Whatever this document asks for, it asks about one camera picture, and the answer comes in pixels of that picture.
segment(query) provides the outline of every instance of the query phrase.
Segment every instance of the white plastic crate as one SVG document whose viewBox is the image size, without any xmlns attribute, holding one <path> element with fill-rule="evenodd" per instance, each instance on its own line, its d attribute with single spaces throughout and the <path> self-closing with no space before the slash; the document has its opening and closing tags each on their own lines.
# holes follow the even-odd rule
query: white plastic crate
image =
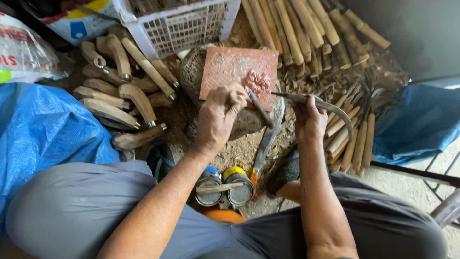
<svg viewBox="0 0 460 259">
<path fill-rule="evenodd" d="M 229 37 L 241 0 L 207 0 L 171 10 L 134 15 L 129 0 L 113 0 L 121 24 L 128 28 L 146 58 L 164 58 Z"/>
</svg>

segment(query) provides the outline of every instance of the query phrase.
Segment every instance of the plastic bag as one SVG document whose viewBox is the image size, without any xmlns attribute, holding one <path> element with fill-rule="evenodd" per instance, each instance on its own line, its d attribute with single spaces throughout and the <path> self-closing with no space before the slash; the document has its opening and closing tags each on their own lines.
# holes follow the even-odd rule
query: plastic bag
<svg viewBox="0 0 460 259">
<path fill-rule="evenodd" d="M 72 59 L 55 52 L 31 28 L 0 12 L 0 83 L 68 77 Z"/>
</svg>

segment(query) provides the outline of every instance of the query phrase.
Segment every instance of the hand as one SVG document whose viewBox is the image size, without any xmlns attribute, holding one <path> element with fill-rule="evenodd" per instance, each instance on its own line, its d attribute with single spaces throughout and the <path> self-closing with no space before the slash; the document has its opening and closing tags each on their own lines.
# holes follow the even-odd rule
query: hand
<svg viewBox="0 0 460 259">
<path fill-rule="evenodd" d="M 209 92 L 198 115 L 198 125 L 194 149 L 196 152 L 214 158 L 227 143 L 238 113 L 246 107 L 247 93 L 238 83 L 218 87 Z M 233 104 L 225 111 L 230 92 L 237 90 L 241 103 Z"/>
<path fill-rule="evenodd" d="M 307 105 L 293 104 L 295 113 L 295 137 L 299 147 L 311 143 L 321 143 L 328 124 L 328 116 L 323 109 L 318 110 L 315 98 L 310 96 Z"/>
</svg>

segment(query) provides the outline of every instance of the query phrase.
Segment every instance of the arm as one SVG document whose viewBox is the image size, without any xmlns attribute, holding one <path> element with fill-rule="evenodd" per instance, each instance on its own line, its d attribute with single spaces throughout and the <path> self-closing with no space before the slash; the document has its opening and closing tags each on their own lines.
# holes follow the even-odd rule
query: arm
<svg viewBox="0 0 460 259">
<path fill-rule="evenodd" d="M 323 137 L 325 110 L 310 97 L 305 106 L 294 105 L 295 133 L 300 161 L 302 227 L 307 257 L 357 259 L 356 244 L 342 205 L 335 195 L 326 169 Z"/>
<path fill-rule="evenodd" d="M 168 175 L 118 225 L 98 258 L 159 258 L 173 234 L 195 182 L 227 142 L 246 101 L 225 112 L 234 85 L 212 90 L 198 117 L 196 141 Z M 239 95 L 246 99 L 246 93 Z"/>
</svg>

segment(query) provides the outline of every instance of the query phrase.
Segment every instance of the grey wall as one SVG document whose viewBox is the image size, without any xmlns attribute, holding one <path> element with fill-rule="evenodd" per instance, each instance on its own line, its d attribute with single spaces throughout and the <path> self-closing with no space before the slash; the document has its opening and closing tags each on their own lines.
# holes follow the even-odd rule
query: grey wall
<svg viewBox="0 0 460 259">
<path fill-rule="evenodd" d="M 414 81 L 460 77 L 460 0 L 343 0 L 374 30 Z"/>
</svg>

